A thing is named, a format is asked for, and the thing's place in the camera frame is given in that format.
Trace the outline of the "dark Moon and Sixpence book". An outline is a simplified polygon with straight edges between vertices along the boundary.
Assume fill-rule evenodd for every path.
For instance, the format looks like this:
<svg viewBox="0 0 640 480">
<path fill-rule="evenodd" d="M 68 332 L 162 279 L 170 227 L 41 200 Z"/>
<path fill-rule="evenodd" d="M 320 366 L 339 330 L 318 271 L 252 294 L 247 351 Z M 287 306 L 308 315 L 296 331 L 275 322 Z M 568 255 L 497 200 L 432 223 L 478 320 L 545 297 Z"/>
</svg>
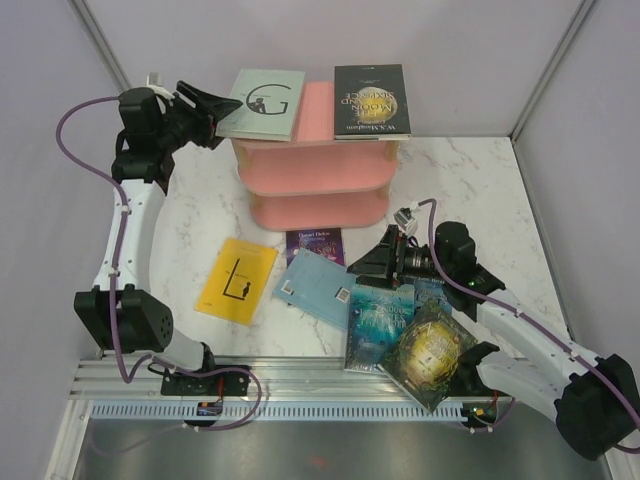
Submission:
<svg viewBox="0 0 640 480">
<path fill-rule="evenodd" d="M 336 141 L 403 141 L 410 137 L 401 64 L 334 67 Z"/>
</svg>

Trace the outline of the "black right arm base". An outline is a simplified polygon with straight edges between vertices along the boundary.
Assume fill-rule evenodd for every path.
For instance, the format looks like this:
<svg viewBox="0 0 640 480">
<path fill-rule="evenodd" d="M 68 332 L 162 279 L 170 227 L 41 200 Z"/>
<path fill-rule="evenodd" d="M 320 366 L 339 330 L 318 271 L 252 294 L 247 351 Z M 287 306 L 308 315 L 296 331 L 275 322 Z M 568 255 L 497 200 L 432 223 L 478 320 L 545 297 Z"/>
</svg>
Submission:
<svg viewBox="0 0 640 480">
<path fill-rule="evenodd" d="M 456 429 L 470 435 L 491 434 L 510 416 L 515 399 L 511 397 L 508 404 L 504 403 L 507 394 L 485 386 L 477 372 L 482 360 L 499 351 L 498 346 L 482 341 L 459 357 L 447 391 L 449 398 L 461 398 L 466 403 L 462 408 L 466 420 L 455 424 Z"/>
</svg>

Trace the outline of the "light blue book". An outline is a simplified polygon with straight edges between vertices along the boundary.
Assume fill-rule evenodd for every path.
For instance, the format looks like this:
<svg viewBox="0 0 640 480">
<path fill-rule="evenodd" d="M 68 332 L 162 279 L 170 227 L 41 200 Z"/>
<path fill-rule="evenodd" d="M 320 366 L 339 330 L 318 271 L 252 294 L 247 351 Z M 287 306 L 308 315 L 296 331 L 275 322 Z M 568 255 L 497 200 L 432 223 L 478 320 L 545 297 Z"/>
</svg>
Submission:
<svg viewBox="0 0 640 480">
<path fill-rule="evenodd" d="M 355 281 L 356 276 L 348 273 L 344 266 L 301 249 L 274 287 L 272 295 L 345 330 Z"/>
</svg>

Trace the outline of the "pale green Great Gatsby book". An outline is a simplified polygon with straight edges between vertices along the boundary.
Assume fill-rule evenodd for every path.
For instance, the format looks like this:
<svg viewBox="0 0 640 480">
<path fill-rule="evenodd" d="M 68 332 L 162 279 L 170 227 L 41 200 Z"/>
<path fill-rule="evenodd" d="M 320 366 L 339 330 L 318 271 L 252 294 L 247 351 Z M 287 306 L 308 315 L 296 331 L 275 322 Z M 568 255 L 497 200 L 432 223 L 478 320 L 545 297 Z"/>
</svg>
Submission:
<svg viewBox="0 0 640 480">
<path fill-rule="evenodd" d="M 242 69 L 231 98 L 241 106 L 216 127 L 224 138 L 288 142 L 305 82 L 303 71 Z"/>
</svg>

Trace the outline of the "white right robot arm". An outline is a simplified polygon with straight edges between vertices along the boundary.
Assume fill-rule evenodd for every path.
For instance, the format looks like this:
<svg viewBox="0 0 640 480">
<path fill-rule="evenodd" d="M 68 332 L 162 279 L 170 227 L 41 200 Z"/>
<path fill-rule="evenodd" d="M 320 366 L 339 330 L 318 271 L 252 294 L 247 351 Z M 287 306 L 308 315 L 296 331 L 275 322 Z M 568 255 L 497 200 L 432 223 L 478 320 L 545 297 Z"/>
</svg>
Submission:
<svg viewBox="0 0 640 480">
<path fill-rule="evenodd" d="M 547 417 L 579 455 L 596 460 L 639 428 L 639 391 L 631 366 L 620 356 L 604 358 L 560 336 L 538 319 L 476 258 L 465 224 L 431 227 L 430 244 L 413 247 L 391 225 L 379 243 L 348 266 L 375 286 L 406 276 L 437 274 L 454 310 L 514 346 L 526 364 L 489 346 L 476 346 L 456 370 L 471 394 L 485 388 L 514 396 Z"/>
</svg>

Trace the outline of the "yellow Little Prince book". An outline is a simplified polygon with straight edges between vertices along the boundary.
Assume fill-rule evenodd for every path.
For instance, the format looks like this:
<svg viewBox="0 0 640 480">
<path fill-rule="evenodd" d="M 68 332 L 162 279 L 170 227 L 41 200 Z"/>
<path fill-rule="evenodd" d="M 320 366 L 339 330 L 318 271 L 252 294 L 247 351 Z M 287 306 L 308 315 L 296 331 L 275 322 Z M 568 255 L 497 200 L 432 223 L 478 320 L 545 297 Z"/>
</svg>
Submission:
<svg viewBox="0 0 640 480">
<path fill-rule="evenodd" d="M 250 325 L 271 275 L 277 250 L 227 238 L 196 302 L 199 313 Z"/>
</svg>

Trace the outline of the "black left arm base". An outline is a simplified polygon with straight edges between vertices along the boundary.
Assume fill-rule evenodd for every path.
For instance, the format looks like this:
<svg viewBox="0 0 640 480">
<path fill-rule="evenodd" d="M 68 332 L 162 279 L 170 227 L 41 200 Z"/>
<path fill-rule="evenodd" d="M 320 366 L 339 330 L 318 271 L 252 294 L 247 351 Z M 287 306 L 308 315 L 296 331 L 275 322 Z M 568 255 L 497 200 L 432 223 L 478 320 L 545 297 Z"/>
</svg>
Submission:
<svg viewBox="0 0 640 480">
<path fill-rule="evenodd" d="M 211 371 L 187 371 L 165 367 L 161 375 L 160 394 L 165 397 L 207 397 L 214 395 L 212 407 L 205 407 L 205 415 L 198 420 L 184 420 L 184 428 L 193 431 L 220 432 L 250 423 L 260 412 L 264 391 L 258 377 L 248 365 L 222 365 Z M 224 410 L 224 399 L 232 394 L 246 394 L 249 384 L 257 389 L 253 406 L 238 420 L 219 424 Z"/>
</svg>

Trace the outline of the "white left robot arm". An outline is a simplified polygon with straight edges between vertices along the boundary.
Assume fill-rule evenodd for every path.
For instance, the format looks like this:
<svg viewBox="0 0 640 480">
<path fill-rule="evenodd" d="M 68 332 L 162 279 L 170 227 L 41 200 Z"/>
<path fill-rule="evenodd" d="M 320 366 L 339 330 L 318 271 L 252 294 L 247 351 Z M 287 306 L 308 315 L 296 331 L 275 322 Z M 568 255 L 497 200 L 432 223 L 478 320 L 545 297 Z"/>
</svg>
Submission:
<svg viewBox="0 0 640 480">
<path fill-rule="evenodd" d="M 96 344 L 112 351 L 125 382 L 136 370 L 124 357 L 136 352 L 199 395 L 211 393 L 219 372 L 210 348 L 182 334 L 170 308 L 150 292 L 150 260 L 160 210 L 168 194 L 174 153 L 189 143 L 215 149 L 218 123 L 241 107 L 238 100 L 203 92 L 183 81 L 175 92 L 148 82 L 116 98 L 123 124 L 115 159 L 101 178 L 113 188 L 114 211 L 100 269 L 73 307 Z"/>
</svg>

